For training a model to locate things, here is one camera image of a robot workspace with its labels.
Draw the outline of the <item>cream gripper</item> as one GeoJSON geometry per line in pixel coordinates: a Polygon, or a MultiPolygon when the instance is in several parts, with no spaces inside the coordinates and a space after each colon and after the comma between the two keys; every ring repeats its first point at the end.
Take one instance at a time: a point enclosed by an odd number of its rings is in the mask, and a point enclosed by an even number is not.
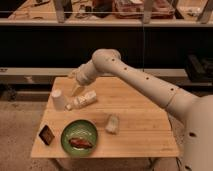
{"type": "Polygon", "coordinates": [[[70,79],[74,79],[76,81],[76,83],[78,85],[75,85],[73,88],[72,88],[72,91],[71,91],[71,96],[74,97],[74,96],[77,96],[79,95],[87,85],[87,82],[88,82],[88,79],[87,77],[85,76],[84,72],[79,70],[79,69],[73,69],[69,74],[68,74],[68,77],[70,79]]]}

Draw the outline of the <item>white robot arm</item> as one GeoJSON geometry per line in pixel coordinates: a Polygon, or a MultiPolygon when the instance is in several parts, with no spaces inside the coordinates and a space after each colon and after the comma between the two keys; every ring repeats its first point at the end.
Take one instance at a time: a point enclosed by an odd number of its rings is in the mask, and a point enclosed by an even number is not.
{"type": "Polygon", "coordinates": [[[128,66],[116,49],[96,50],[69,77],[87,86],[105,73],[120,78],[184,125],[184,171],[213,171],[213,95],[198,97],[128,66]]]}

